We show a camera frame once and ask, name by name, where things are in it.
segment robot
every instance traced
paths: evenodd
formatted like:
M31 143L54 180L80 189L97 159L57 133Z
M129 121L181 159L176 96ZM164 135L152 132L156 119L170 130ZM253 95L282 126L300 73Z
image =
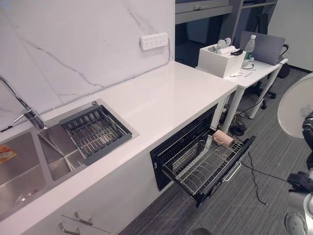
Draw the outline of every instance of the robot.
M304 138L313 151L312 88L313 73L290 87L279 104L278 120L287 134ZM291 173L287 179L292 185L285 216L285 227L290 235L313 235L313 152L307 158L307 167L308 172Z

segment drawer handle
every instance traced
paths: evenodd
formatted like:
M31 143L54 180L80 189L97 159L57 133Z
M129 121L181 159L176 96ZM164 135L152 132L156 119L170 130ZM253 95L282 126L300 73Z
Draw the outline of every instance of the drawer handle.
M59 223L59 226L60 226L61 231L65 234L80 235L80 231L78 228L76 229L76 232L72 232L69 230L65 230L62 223Z
M77 219L79 222L81 222L81 223L83 223L83 224L93 225L93 221L92 221L91 218L89 219L89 221L83 220L83 219L81 219L81 218L79 217L78 212L75 212L75 217L76 217L76 219Z
M229 172L226 177L224 178L223 182L228 182L230 181L230 179L234 176L234 174L237 172L237 170L239 170L239 168L241 167L241 162L239 162L238 167L234 170L232 169L232 172Z

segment power outlet strip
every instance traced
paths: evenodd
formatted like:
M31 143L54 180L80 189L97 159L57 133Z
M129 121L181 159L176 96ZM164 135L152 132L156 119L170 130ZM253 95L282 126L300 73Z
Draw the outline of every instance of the power outlet strip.
M168 43L167 33L158 33L140 37L142 50L149 50L157 47L166 46Z

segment plastic bottle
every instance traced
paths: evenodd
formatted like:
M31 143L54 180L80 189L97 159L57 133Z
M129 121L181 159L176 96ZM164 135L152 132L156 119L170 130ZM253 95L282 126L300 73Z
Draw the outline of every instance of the plastic bottle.
M245 47L246 56L244 58L242 67L246 67L250 61L250 58L252 56L254 46L255 46L255 38L256 38L256 35L251 35L249 42L246 44L246 47Z

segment gray carpet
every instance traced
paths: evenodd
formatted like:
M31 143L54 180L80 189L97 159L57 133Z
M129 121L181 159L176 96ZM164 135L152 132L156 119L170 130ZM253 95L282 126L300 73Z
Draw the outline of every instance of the gray carpet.
M259 110L254 120L241 118L248 129L240 138L256 136L250 150L255 169L283 179L291 172L306 171L305 161L310 154L304 141L290 138L277 121L282 95L304 75L291 70L287 78L278 78L272 87L277 98L267 99L267 109ZM244 96L239 110L250 107L256 99L256 95ZM248 157L243 162L250 165ZM255 175L259 196L268 206L257 200L251 170L242 166L199 209L172 185L120 235L187 235L196 227L207 228L214 235L287 235L284 217L289 185L257 172Z

